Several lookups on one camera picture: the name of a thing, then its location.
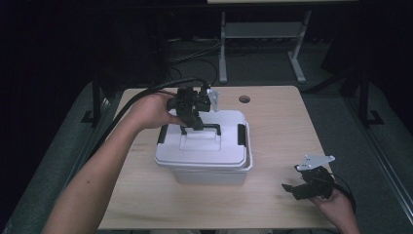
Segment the hand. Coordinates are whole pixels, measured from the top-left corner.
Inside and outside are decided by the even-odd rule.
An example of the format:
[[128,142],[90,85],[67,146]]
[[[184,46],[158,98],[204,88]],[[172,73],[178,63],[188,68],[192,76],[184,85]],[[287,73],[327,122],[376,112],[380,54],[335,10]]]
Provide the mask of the hand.
[[328,200],[322,200],[319,197],[309,200],[339,229],[340,233],[360,233],[356,217],[353,213],[352,204],[349,199],[337,189],[333,189],[331,197]]
[[156,93],[139,99],[133,104],[130,112],[125,117],[139,131],[143,129],[156,129],[166,124],[185,124],[177,116],[167,111],[167,102],[172,95]]

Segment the wooden table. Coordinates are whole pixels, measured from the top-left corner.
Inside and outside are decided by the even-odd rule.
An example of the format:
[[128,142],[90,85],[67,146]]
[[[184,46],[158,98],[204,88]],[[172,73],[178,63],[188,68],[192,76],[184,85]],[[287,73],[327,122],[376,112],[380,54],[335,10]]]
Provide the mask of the wooden table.
[[[245,183],[176,182],[171,170],[155,163],[159,129],[145,130],[131,147],[99,229],[332,228],[313,204],[282,189],[282,183],[304,183],[293,166],[305,154],[323,155],[298,90],[214,89],[221,92],[219,108],[240,110],[250,125],[254,167]],[[140,91],[125,91],[119,107]],[[239,102],[240,96],[250,103]]]

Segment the metal frame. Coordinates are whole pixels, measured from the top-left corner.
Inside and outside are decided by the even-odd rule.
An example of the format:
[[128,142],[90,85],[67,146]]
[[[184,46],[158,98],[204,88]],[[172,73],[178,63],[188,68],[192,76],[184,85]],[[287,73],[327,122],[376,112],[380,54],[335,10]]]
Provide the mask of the metal frame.
[[297,44],[293,51],[288,52],[288,58],[299,83],[305,83],[306,78],[298,62],[298,54],[304,41],[307,25],[312,11],[307,11],[300,22],[226,22],[225,12],[221,17],[221,48],[219,54],[219,82],[228,82],[225,60],[225,42],[227,38],[296,38]]

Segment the forearm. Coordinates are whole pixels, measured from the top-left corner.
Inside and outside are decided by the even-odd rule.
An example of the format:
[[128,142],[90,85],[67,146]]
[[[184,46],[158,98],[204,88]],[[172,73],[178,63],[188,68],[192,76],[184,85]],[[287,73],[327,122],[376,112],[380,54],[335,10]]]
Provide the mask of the forearm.
[[95,233],[139,131],[130,119],[118,124],[65,188],[52,210],[45,233]]

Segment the metal stand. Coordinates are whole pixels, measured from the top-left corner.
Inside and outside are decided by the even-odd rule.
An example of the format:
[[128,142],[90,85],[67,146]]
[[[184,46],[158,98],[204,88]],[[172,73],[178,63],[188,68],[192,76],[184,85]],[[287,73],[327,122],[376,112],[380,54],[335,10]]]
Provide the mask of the metal stand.
[[95,75],[95,77],[92,80],[92,94],[93,94],[93,100],[94,100],[94,112],[93,112],[93,117],[92,111],[86,111],[85,115],[82,118],[82,123],[92,123],[92,128],[94,128],[97,124],[97,122],[100,119],[100,89],[99,89],[99,84],[98,84],[98,78]]
[[225,12],[222,12],[219,81],[222,84],[228,81],[225,60],[226,38],[297,38],[297,44],[293,51],[288,52],[288,57],[298,82],[305,83],[306,78],[297,58],[307,31],[311,12],[307,11],[304,19],[298,22],[226,22]]

